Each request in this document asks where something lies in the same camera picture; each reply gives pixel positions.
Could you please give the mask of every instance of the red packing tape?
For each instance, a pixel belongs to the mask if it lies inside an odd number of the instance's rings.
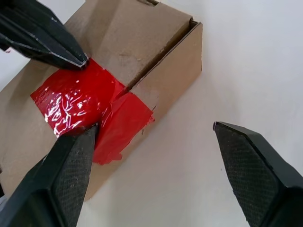
[[[121,151],[150,121],[152,111],[92,59],[84,71],[58,70],[31,94],[59,137],[100,125],[93,162],[121,160]]]

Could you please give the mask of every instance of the cardboard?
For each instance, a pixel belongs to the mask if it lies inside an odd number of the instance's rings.
[[[93,164],[86,200],[121,165],[201,72],[202,25],[154,1],[87,0],[66,26],[85,52],[154,111],[123,150],[123,160]],[[30,94],[57,69],[30,61],[0,92],[0,182],[10,196],[56,137]]]

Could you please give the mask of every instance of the white table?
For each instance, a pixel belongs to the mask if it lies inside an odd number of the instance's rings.
[[[74,9],[64,7],[69,2]],[[303,174],[303,3],[164,2],[203,22],[203,73],[84,204],[78,227],[248,227],[224,170],[214,121],[260,132]],[[47,1],[63,21],[80,3]],[[16,53],[0,58],[3,86],[26,60]]]

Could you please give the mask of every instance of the textured rubber pad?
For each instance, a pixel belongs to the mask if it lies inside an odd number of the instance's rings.
[[[278,180],[241,134],[217,124],[222,158],[233,192],[251,227],[259,227],[278,194]]]
[[[96,131],[94,127],[78,137],[53,185],[67,227],[76,227],[78,222],[89,184]]]

